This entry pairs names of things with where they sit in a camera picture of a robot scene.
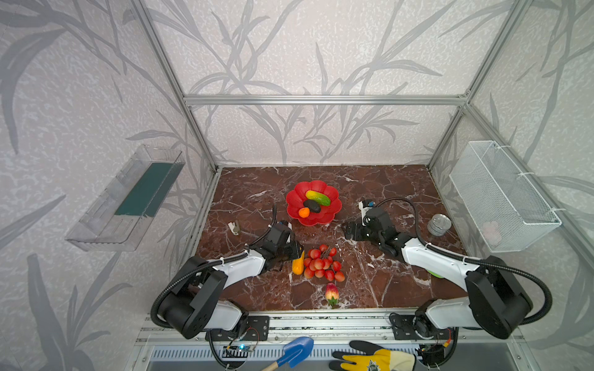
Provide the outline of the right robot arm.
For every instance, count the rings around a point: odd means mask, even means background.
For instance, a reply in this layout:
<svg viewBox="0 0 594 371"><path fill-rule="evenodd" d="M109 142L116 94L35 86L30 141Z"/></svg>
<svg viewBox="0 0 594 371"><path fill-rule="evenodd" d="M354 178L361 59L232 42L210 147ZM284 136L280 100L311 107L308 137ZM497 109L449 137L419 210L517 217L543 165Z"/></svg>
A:
<svg viewBox="0 0 594 371"><path fill-rule="evenodd" d="M519 326L549 314L552 292L543 280L510 267L495 256L471 258L453 253L415 235L399 231L380 207L364 209L359 221L342 225L346 239L370 242L387 258L420 267L455 284L462 298L432 299L419 307L411 325L422 338L443 329L479 329L507 339Z"/></svg>

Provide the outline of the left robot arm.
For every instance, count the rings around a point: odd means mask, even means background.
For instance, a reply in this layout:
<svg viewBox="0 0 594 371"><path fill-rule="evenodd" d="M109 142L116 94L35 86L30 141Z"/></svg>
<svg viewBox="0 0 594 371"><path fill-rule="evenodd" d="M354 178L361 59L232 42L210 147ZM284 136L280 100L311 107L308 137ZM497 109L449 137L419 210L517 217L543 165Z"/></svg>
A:
<svg viewBox="0 0 594 371"><path fill-rule="evenodd" d="M291 225L281 221L270 224L240 254L214 260L192 257L158 294L150 318L156 326L175 329L185 339L201 332L206 332L208 339L216 339L220 333L241 338L249 328L249 313L230 299L223 300L224 290L268 273L302 253L303 246Z"/></svg>

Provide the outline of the small orange fake fruit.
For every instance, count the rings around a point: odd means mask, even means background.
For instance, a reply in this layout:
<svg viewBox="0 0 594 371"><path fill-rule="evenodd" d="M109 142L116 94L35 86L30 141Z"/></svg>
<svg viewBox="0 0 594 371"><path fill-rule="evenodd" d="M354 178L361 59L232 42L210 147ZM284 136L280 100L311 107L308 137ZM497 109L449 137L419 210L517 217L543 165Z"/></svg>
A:
<svg viewBox="0 0 594 371"><path fill-rule="evenodd" d="M306 219L310 216L310 209L308 207L303 207L298 211L298 215L300 218Z"/></svg>

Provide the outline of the dark fake avocado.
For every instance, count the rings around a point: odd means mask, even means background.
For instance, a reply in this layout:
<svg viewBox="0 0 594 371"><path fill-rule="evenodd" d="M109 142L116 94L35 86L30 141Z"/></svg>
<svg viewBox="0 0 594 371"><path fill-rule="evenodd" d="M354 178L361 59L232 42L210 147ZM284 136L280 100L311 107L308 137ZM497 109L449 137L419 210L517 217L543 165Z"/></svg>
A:
<svg viewBox="0 0 594 371"><path fill-rule="evenodd" d="M310 209L310 213L320 213L321 212L321 205L312 199L307 199L303 203L304 207L308 207Z"/></svg>

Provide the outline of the green yellow fake cucumber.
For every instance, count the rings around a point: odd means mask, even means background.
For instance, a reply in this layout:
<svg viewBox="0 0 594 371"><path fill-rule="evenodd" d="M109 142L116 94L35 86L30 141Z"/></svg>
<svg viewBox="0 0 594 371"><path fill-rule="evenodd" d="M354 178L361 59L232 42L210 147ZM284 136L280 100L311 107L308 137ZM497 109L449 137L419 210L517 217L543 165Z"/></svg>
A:
<svg viewBox="0 0 594 371"><path fill-rule="evenodd" d="M314 190L308 190L306 192L306 199L314 201L324 207L329 207L331 205L331 200L327 195Z"/></svg>

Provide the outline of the red fake strawberry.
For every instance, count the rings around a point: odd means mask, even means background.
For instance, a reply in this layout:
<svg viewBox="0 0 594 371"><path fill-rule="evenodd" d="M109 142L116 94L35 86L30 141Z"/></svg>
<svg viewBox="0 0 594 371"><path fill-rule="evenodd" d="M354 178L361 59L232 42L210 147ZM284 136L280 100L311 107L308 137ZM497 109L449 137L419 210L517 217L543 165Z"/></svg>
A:
<svg viewBox="0 0 594 371"><path fill-rule="evenodd" d="M325 298L329 306L334 307L338 305L340 295L338 287L334 283L328 283L326 285Z"/></svg>

